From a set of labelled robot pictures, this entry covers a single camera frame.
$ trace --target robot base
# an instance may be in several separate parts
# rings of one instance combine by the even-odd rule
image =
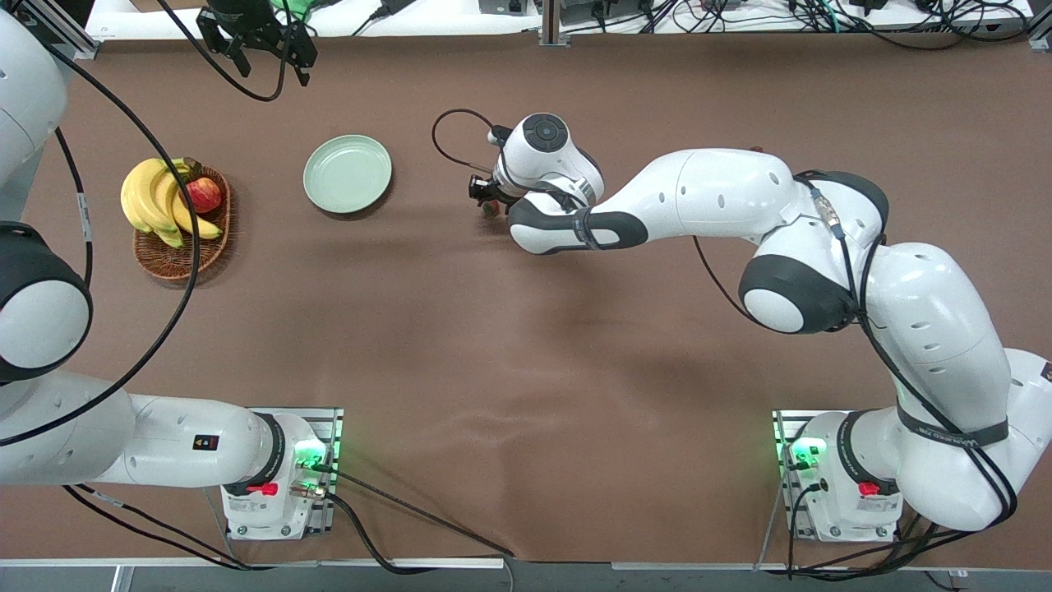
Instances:
[[[331,408],[254,408],[252,411],[274,414],[285,432],[285,454],[278,474],[271,481],[278,486],[275,495],[256,491],[234,496],[221,489],[229,537],[238,540],[295,540],[305,534],[327,532],[332,525],[331,505],[324,499],[294,494],[291,488],[328,486],[328,475],[306,470],[299,463],[304,461],[305,455],[320,453],[320,461],[335,465],[343,411]],[[320,438],[331,442],[331,449]]]
[[[812,485],[818,487],[818,491],[806,494],[796,512],[793,536],[823,543],[893,542],[903,496],[901,493],[863,495],[858,484],[848,475],[836,450],[837,430],[846,413],[775,411],[773,415],[786,522],[790,528],[792,507],[800,493]],[[791,469],[800,463],[809,467]]]

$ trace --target bunch of bananas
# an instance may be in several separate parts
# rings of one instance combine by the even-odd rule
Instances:
[[[193,158],[178,158],[173,162],[185,182],[200,173],[201,165]],[[179,228],[193,231],[190,211],[179,196],[179,183],[160,158],[143,160],[124,178],[121,207],[124,217],[136,229],[157,232],[165,244],[174,248],[183,245]],[[223,233],[219,226],[200,216],[198,230],[204,239],[218,238]]]

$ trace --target red button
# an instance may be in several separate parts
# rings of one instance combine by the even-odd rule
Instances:
[[[263,484],[261,486],[248,486],[248,491],[258,491],[263,495],[278,495],[278,484]]]
[[[858,493],[863,494],[864,496],[876,495],[881,493],[881,486],[870,482],[863,482],[858,484]]]

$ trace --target black strap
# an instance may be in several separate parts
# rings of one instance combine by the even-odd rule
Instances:
[[[841,465],[844,466],[844,470],[847,471],[848,476],[854,483],[862,484],[868,482],[875,484],[881,488],[877,492],[879,495],[893,495],[898,493],[898,486],[895,482],[878,478],[864,469],[862,464],[858,463],[858,457],[854,455],[854,449],[851,448],[851,430],[859,417],[871,411],[875,410],[867,409],[866,411],[852,411],[848,413],[848,416],[844,419],[841,427],[836,430],[836,452],[841,456]]]
[[[223,486],[223,489],[230,495],[248,495],[251,493],[248,491],[249,487],[270,483],[278,474],[278,469],[281,468],[281,460],[285,457],[285,431],[281,429],[281,424],[278,424],[278,421],[269,413],[257,413],[256,415],[270,427],[272,442],[270,458],[267,458],[266,465],[263,466],[263,469],[259,473],[243,482]]]
[[[1005,417],[1000,424],[963,434],[947,432],[939,426],[922,422],[906,413],[902,407],[898,408],[898,421],[903,423],[903,426],[906,426],[907,430],[918,436],[957,448],[983,448],[1008,437],[1008,417]]]
[[[591,227],[588,226],[588,215],[590,212],[591,207],[582,207],[573,211],[573,233],[576,234],[578,240],[585,243],[585,246],[589,250],[602,250],[603,246],[595,240],[595,234],[592,233]]]

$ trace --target plate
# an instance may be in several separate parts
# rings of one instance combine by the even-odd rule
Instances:
[[[332,138],[307,159],[303,189],[315,205],[333,213],[368,207],[387,189],[391,157],[367,136]]]

